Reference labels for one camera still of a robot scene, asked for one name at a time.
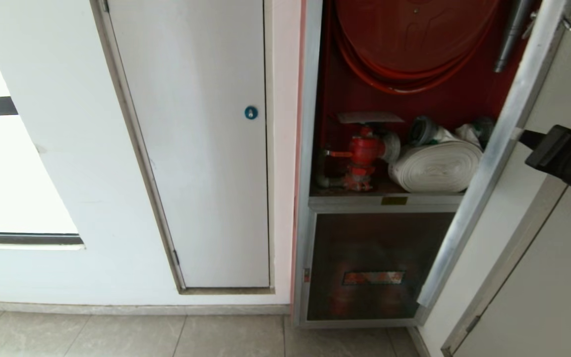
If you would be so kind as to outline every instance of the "blue keyhole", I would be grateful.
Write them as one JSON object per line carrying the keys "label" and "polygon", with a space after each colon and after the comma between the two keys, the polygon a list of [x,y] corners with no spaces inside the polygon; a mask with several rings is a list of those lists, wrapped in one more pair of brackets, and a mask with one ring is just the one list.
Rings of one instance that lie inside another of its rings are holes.
{"label": "blue keyhole", "polygon": [[245,110],[244,113],[246,115],[247,119],[250,120],[254,120],[254,118],[257,117],[257,115],[259,115],[259,112],[257,111],[257,108],[255,108],[254,106],[248,106]]}

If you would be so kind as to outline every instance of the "tiled floor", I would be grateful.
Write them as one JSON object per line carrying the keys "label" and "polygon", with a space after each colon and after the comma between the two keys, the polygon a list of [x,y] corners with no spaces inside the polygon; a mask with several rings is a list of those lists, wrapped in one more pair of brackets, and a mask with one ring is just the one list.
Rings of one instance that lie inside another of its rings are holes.
{"label": "tiled floor", "polygon": [[0,357],[417,357],[403,328],[300,330],[284,316],[0,311]]}

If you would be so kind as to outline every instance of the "baseboard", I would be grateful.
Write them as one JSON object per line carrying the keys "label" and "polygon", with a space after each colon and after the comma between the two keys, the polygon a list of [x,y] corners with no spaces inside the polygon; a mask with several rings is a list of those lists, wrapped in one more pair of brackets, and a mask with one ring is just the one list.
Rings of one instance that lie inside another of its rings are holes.
{"label": "baseboard", "polygon": [[426,344],[424,344],[422,336],[420,335],[417,327],[407,327],[406,330],[408,331],[408,335],[413,340],[417,354],[419,354],[420,357],[431,357],[429,350],[426,348]]}
{"label": "baseboard", "polygon": [[82,315],[287,315],[290,305],[60,305],[0,302],[0,311]]}

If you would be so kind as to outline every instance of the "white door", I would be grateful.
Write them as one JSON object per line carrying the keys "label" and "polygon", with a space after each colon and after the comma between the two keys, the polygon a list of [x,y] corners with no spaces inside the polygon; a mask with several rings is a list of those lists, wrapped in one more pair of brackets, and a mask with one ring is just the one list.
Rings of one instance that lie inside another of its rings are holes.
{"label": "white door", "polygon": [[571,188],[454,356],[571,356]]}
{"label": "white door", "polygon": [[267,287],[262,0],[110,0],[109,14],[186,286]]}

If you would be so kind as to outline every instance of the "fire hose cabinet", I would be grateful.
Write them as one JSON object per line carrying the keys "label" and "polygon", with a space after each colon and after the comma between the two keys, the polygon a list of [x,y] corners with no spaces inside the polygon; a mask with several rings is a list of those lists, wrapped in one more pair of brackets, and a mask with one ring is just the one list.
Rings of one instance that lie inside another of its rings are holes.
{"label": "fire hose cabinet", "polygon": [[304,4],[294,324],[421,325],[571,2]]}

